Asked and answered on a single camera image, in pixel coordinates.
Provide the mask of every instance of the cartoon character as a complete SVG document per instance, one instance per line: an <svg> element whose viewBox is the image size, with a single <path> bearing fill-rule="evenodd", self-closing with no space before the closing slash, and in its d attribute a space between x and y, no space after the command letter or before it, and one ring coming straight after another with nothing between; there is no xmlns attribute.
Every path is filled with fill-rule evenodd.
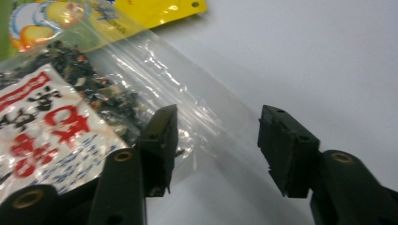
<svg viewBox="0 0 398 225"><path fill-rule="evenodd" d="M20 5L10 18L10 42L19 51L26 51L56 36L62 28L75 24L88 13L88 5L71 2L36 1Z"/></svg>

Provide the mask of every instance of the white background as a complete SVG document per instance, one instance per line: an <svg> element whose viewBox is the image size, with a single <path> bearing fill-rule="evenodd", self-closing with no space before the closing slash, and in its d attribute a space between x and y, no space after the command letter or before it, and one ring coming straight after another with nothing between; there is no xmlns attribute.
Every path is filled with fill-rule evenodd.
<svg viewBox="0 0 398 225"><path fill-rule="evenodd" d="M269 178L256 147L263 104L297 118L321 151L355 155L398 190L398 1L207 5L154 32L247 105L253 127L195 172L178 169L172 194L148 201L149 224L314 224L308 200L283 198Z"/></svg>

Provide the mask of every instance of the dark granular food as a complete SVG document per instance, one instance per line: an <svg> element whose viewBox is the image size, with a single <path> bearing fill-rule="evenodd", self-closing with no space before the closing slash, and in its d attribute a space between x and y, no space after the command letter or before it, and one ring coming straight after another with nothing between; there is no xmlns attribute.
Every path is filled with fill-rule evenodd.
<svg viewBox="0 0 398 225"><path fill-rule="evenodd" d="M60 40L49 44L27 65L0 73L0 89L17 83L46 64L51 64L118 136L128 145L134 145L145 127L144 120L139 118L145 106L139 103L138 93L123 90L108 78L99 76L78 46L70 48Z"/></svg>

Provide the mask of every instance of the snack package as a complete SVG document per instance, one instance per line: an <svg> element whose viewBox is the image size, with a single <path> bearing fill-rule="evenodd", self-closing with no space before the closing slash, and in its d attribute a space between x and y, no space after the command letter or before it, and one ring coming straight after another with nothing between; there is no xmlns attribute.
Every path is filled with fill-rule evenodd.
<svg viewBox="0 0 398 225"><path fill-rule="evenodd" d="M208 73L109 3L96 2L140 32L126 38L112 21L95 29L90 20L79 19L78 11L72 15L74 26L45 45L0 62L0 89L8 102L0 112L0 202L32 184L52 184L64 193L94 178L107 154L134 146L164 106L178 107L177 169L195 151L216 157L250 124L246 107ZM51 74L51 82L20 97L42 72ZM38 109L42 103L47 110L50 102L48 111ZM21 142L27 147L13 151ZM200 163L189 162L193 170ZM81 178L78 174L88 168Z"/></svg>
<svg viewBox="0 0 398 225"><path fill-rule="evenodd" d="M0 202L27 185L52 184L59 193L76 188L100 174L109 153L127 146L50 64L0 96Z"/></svg>
<svg viewBox="0 0 398 225"><path fill-rule="evenodd" d="M144 27L151 28L168 23L207 9L204 0L200 1L110 1L128 16L117 14L109 3L99 0L13 0L0 3L0 25L8 27L8 33L0 36L0 60L14 55L17 51L24 52L39 44L45 44L59 35L63 29L75 30L74 38L87 38L79 20L86 20L92 29L96 29L104 37L112 37L113 32L120 32L127 38L141 31ZM130 25L129 16L135 18L143 26ZM81 45L88 51L105 44L90 37L91 42Z"/></svg>

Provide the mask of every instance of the yellow package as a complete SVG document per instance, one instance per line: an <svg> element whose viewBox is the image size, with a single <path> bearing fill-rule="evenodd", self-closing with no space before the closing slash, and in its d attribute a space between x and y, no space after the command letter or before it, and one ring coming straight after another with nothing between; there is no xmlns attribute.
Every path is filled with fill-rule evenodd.
<svg viewBox="0 0 398 225"><path fill-rule="evenodd" d="M114 6L135 21L152 28L193 14L205 12L205 0L113 0Z"/></svg>
<svg viewBox="0 0 398 225"><path fill-rule="evenodd" d="M207 9L204 0L13 0L0 3L0 60L58 37L87 52ZM132 24L129 16L138 23ZM90 30L104 39L94 39Z"/></svg>

